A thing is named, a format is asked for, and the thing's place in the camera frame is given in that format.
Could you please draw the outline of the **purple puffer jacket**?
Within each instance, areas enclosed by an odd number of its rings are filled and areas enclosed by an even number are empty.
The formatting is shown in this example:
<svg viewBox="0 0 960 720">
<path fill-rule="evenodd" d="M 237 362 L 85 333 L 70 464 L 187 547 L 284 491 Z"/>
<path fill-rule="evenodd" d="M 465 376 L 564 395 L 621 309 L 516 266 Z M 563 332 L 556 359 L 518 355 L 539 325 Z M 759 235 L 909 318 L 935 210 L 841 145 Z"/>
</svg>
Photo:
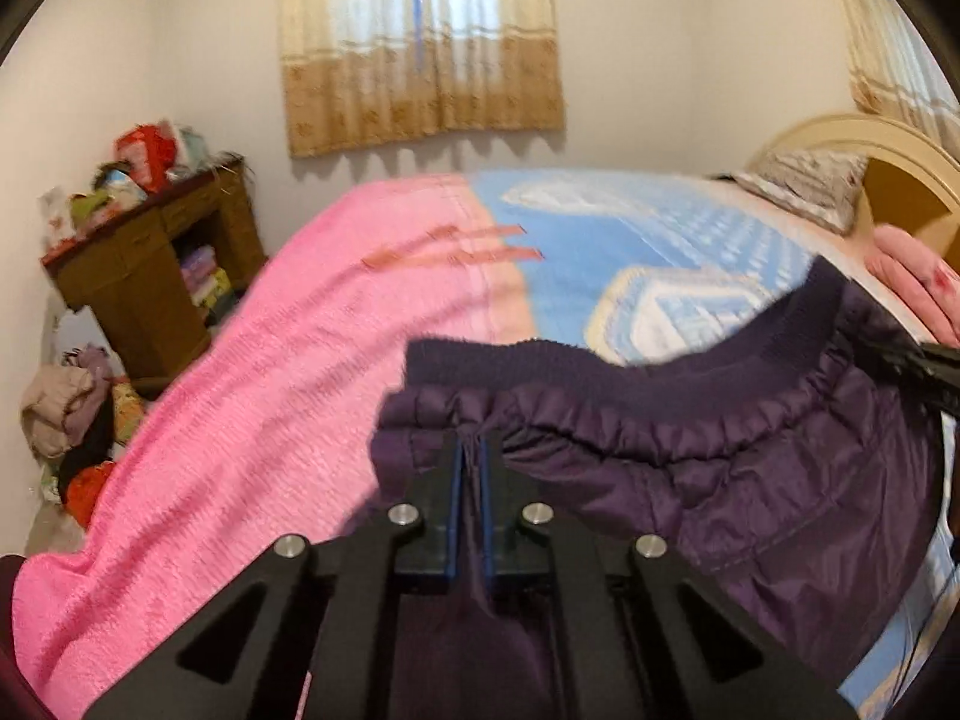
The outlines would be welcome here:
<svg viewBox="0 0 960 720">
<path fill-rule="evenodd" d="M 423 338 L 371 440 L 379 502 L 488 439 L 594 532 L 662 536 L 830 683 L 923 566 L 942 504 L 937 411 L 857 366 L 907 333 L 826 260 L 713 348 L 615 366 L 581 348 Z"/>
</svg>

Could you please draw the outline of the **pile of clothes on floor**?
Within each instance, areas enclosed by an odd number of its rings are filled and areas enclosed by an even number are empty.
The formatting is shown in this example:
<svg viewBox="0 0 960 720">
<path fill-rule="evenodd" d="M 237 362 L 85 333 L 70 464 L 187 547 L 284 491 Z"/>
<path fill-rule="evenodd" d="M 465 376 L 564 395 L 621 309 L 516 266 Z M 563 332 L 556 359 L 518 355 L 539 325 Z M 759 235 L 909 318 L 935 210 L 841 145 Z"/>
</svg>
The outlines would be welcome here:
<svg viewBox="0 0 960 720">
<path fill-rule="evenodd" d="M 41 463 L 44 497 L 83 530 L 146 406 L 102 346 L 69 349 L 44 364 L 21 397 L 26 444 Z"/>
</svg>

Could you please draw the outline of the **pink folded quilt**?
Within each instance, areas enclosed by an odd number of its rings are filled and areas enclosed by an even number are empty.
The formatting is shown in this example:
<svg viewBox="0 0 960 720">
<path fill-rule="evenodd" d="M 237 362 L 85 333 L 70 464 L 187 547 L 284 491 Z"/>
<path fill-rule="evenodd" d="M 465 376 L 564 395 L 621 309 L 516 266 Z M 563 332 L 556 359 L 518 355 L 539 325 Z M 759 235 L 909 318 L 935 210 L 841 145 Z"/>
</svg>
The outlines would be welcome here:
<svg viewBox="0 0 960 720">
<path fill-rule="evenodd" d="M 864 257 L 867 271 L 923 322 L 937 343 L 958 346 L 958 273 L 900 227 L 881 224 Z"/>
</svg>

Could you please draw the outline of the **pink and blue bedspread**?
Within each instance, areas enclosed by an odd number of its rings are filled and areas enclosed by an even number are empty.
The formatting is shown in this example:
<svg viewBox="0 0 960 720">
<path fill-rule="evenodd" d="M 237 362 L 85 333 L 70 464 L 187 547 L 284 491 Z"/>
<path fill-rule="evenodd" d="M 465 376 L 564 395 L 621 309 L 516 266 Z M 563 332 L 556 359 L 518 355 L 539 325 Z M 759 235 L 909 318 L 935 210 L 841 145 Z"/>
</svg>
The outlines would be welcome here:
<svg viewBox="0 0 960 720">
<path fill-rule="evenodd" d="M 918 333 L 848 255 L 729 181 L 490 171 L 353 188 L 268 262 L 149 410 L 83 546 L 20 567 L 18 670 L 52 715 L 80 717 L 277 536 L 322 541 L 384 509 L 371 440 L 412 341 L 551 341 L 656 366 L 734 335 L 816 260 L 907 341 Z M 942 504 L 923 566 L 836 683 L 862 717 L 882 717 L 913 681 L 957 605 L 952 426 L 940 421 Z"/>
</svg>

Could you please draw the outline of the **cream wooden headboard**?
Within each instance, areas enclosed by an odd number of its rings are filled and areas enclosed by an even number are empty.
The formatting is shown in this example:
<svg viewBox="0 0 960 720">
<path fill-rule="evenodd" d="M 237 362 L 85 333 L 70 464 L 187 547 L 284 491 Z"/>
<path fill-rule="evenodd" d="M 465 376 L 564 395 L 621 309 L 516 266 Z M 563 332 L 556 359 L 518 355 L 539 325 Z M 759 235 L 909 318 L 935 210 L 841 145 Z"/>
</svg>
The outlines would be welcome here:
<svg viewBox="0 0 960 720">
<path fill-rule="evenodd" d="M 901 227 L 958 268 L 958 161 L 916 128 L 880 115 L 840 112 L 800 122 L 760 148 L 768 154 L 826 149 L 866 156 L 866 179 L 851 241 L 864 244 L 878 224 Z"/>
</svg>

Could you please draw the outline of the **patterned grey pillow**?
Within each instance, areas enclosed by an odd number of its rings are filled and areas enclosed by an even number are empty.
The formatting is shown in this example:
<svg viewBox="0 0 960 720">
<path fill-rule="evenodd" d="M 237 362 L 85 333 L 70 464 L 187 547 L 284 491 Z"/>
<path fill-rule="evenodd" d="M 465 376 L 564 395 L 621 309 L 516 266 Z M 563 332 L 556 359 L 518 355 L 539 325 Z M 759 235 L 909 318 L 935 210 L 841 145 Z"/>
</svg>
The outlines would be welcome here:
<svg viewBox="0 0 960 720">
<path fill-rule="evenodd" d="M 853 231 L 869 158 L 829 149 L 768 153 L 732 176 L 747 192 L 840 236 Z"/>
</svg>

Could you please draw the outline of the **stacked books in cabinet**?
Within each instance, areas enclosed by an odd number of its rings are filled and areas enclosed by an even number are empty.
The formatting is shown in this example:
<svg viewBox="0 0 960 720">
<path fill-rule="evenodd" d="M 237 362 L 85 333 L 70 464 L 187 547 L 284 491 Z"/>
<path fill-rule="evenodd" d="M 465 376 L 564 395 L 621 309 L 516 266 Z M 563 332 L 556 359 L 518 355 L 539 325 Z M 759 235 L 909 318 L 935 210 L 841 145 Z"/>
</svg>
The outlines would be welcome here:
<svg viewBox="0 0 960 720">
<path fill-rule="evenodd" d="M 179 270 L 189 298 L 205 327 L 213 327 L 228 314 L 236 294 L 228 273 L 217 261 L 211 245 L 202 245 L 182 257 Z"/>
</svg>

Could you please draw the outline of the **brown wooden cabinet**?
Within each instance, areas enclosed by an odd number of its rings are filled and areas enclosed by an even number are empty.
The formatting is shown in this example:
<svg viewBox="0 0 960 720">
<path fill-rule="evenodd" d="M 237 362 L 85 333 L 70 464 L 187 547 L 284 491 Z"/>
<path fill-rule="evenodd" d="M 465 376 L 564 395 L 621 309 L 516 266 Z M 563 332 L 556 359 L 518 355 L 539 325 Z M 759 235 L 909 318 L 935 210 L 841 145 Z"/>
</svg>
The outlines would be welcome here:
<svg viewBox="0 0 960 720">
<path fill-rule="evenodd" d="M 212 343 L 181 275 L 181 239 L 211 245 L 231 286 L 251 286 L 267 255 L 242 156 L 229 154 L 43 257 L 68 309 L 93 310 L 145 397 L 159 395 Z"/>
</svg>

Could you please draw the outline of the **white greeting card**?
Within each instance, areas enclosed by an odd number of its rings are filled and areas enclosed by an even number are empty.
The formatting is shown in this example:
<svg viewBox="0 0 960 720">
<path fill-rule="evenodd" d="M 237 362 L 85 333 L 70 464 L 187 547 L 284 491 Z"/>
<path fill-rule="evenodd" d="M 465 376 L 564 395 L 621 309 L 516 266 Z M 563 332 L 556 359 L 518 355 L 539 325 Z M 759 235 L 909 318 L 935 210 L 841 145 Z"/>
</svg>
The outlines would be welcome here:
<svg viewBox="0 0 960 720">
<path fill-rule="evenodd" d="M 43 246 L 46 252 L 75 236 L 71 219 L 70 197 L 62 187 L 54 187 L 39 197 L 39 211 L 43 218 Z"/>
</svg>

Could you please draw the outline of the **red gift box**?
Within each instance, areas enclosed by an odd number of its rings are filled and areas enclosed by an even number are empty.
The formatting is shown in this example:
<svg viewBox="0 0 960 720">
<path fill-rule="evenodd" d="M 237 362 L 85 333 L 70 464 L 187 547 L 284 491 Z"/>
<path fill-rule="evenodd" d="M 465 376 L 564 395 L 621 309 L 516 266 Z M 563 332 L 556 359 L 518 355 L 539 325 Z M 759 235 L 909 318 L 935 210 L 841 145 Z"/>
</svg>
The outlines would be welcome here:
<svg viewBox="0 0 960 720">
<path fill-rule="evenodd" d="M 139 125 L 114 142 L 117 161 L 130 166 L 130 177 L 146 193 L 163 192 L 166 172 L 176 164 L 178 147 L 166 128 L 156 124 Z"/>
</svg>

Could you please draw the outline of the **beige patterned window curtain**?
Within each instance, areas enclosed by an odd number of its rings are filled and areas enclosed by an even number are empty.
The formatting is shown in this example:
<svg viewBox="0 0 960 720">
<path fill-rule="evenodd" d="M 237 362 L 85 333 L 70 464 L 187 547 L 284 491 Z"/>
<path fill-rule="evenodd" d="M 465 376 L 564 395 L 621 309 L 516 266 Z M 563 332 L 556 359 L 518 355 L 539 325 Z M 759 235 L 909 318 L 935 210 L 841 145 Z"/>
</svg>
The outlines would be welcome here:
<svg viewBox="0 0 960 720">
<path fill-rule="evenodd" d="M 280 0 L 295 158 L 565 126 L 555 0 Z"/>
</svg>

